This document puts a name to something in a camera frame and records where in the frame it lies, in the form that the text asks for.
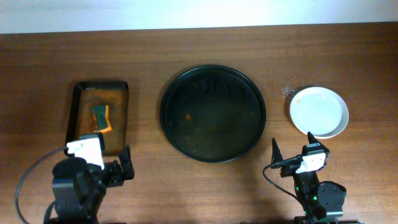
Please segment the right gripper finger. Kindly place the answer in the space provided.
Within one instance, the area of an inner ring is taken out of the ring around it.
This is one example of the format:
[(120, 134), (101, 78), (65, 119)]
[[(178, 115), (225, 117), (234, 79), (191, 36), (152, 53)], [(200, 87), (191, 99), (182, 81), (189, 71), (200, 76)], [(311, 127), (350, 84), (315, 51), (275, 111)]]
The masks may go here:
[(307, 137), (308, 137), (308, 143), (310, 145), (314, 145), (314, 146), (320, 145), (320, 142), (315, 138), (315, 136), (311, 132), (307, 133)]
[(278, 147), (277, 141), (275, 138), (272, 139), (272, 157), (271, 157), (271, 163), (276, 164), (282, 162), (284, 159), (282, 157), (282, 154), (280, 152), (280, 149)]

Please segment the green orange sponge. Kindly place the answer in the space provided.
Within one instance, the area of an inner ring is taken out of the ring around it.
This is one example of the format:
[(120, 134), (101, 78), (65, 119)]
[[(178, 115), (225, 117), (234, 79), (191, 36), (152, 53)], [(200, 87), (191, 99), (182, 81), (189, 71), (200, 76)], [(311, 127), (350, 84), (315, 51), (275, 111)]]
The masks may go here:
[(94, 120), (94, 132), (104, 134), (113, 130), (109, 120), (108, 105), (93, 105), (91, 107), (91, 114)]

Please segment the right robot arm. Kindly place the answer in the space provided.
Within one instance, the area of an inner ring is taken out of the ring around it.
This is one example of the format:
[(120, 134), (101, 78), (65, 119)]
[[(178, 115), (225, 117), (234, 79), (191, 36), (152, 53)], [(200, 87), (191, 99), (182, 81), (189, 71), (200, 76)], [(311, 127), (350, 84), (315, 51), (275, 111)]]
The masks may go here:
[(269, 178), (267, 181), (302, 206), (304, 215), (295, 217), (294, 223), (338, 223), (339, 217), (343, 216), (346, 188), (336, 182), (319, 181), (317, 172), (326, 166), (330, 150), (312, 133), (307, 133), (307, 137), (308, 144), (303, 146), (302, 152), (289, 159), (282, 157), (277, 141), (273, 139), (271, 163), (264, 168), (280, 169), (282, 178), (292, 177), (295, 193), (286, 191)]

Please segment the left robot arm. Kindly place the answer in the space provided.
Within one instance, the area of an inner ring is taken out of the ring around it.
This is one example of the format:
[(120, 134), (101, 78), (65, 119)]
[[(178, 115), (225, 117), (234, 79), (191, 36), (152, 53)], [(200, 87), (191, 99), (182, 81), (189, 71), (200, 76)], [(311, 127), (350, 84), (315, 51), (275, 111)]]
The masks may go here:
[(55, 201), (47, 208), (44, 223), (98, 223), (97, 214), (111, 187), (120, 187), (134, 178), (129, 146), (118, 160), (104, 162), (101, 133), (84, 134), (66, 143), (68, 158), (52, 170)]

